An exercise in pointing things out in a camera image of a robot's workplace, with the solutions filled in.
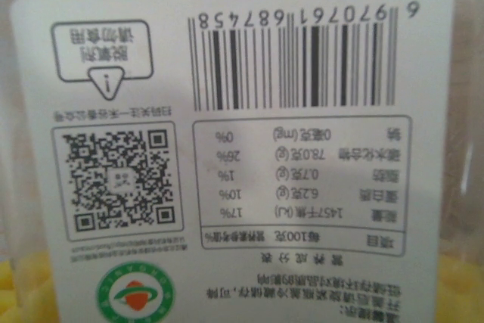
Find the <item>barcode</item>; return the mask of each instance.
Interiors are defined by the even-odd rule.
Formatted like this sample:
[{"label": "barcode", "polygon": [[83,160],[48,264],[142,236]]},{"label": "barcode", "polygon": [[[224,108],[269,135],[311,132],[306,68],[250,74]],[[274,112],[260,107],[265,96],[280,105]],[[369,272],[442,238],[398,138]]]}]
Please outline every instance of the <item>barcode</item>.
[{"label": "barcode", "polygon": [[382,21],[207,30],[188,18],[194,109],[393,106],[399,9]]}]

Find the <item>product label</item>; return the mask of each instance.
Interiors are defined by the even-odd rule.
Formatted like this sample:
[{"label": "product label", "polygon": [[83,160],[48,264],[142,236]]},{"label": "product label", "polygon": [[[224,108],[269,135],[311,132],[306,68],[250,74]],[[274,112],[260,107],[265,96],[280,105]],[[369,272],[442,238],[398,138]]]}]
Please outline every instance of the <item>product label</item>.
[{"label": "product label", "polygon": [[432,321],[452,9],[16,2],[61,320]]}]

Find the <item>white label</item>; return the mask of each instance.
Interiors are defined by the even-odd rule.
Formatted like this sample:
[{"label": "white label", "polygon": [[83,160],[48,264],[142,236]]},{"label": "white label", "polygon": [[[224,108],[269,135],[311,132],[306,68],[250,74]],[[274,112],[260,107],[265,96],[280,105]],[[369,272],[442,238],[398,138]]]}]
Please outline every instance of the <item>white label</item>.
[{"label": "white label", "polygon": [[432,321],[452,6],[17,2],[62,321]]}]

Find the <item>warning icon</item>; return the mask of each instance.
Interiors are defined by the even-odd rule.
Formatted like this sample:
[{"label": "warning icon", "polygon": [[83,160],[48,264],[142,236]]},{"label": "warning icon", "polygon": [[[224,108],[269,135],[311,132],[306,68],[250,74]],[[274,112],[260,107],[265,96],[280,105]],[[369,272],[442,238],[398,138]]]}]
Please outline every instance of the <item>warning icon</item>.
[{"label": "warning icon", "polygon": [[150,30],[143,20],[56,23],[51,34],[59,78],[91,82],[108,101],[122,81],[153,75]]}]

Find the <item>nutrition facts table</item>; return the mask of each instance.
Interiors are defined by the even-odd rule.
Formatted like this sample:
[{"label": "nutrition facts table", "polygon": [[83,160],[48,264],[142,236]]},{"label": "nutrition facts table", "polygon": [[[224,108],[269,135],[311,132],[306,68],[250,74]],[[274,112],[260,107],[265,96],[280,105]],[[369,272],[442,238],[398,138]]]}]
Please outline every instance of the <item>nutrition facts table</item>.
[{"label": "nutrition facts table", "polygon": [[194,124],[202,245],[405,252],[406,116]]}]

